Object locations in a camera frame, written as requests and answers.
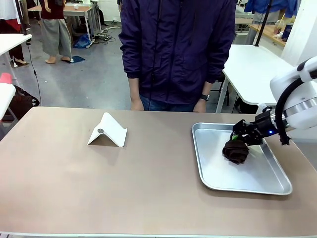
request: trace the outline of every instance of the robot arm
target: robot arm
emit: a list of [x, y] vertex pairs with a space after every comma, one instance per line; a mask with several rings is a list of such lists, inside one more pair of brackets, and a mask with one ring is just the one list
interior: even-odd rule
[[247, 145], [262, 144], [263, 138], [279, 134], [282, 145], [289, 145], [287, 128], [305, 130], [317, 126], [317, 57], [301, 63], [286, 74], [275, 77], [270, 87], [276, 108], [266, 107], [254, 122], [241, 120], [233, 135]]

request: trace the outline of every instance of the bare foot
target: bare foot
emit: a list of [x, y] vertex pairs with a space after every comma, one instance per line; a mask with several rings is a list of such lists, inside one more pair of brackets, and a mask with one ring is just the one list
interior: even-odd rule
[[50, 56], [49, 59], [45, 60], [46, 63], [56, 63], [56, 57]]
[[63, 56], [62, 58], [60, 58], [60, 60], [62, 60], [62, 61], [70, 61], [70, 57]]

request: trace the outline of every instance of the blue bag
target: blue bag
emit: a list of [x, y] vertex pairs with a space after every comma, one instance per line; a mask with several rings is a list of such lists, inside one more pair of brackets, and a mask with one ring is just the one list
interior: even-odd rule
[[74, 48], [82, 49], [82, 48], [86, 48], [90, 44], [91, 44], [91, 41], [89, 40], [88, 34], [86, 33], [79, 37], [79, 39], [74, 44]]

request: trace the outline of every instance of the brown sock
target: brown sock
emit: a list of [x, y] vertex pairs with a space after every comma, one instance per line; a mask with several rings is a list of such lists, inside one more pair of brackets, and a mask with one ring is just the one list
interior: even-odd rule
[[241, 140], [229, 140], [224, 146], [222, 153], [228, 160], [238, 165], [247, 159], [249, 148]]

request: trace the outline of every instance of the person in gray pants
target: person in gray pants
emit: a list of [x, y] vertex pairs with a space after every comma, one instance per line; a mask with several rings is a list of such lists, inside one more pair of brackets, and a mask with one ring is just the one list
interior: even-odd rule
[[43, 51], [50, 55], [46, 63], [56, 63], [57, 54], [62, 61], [71, 61], [70, 34], [64, 20], [65, 0], [42, 0]]

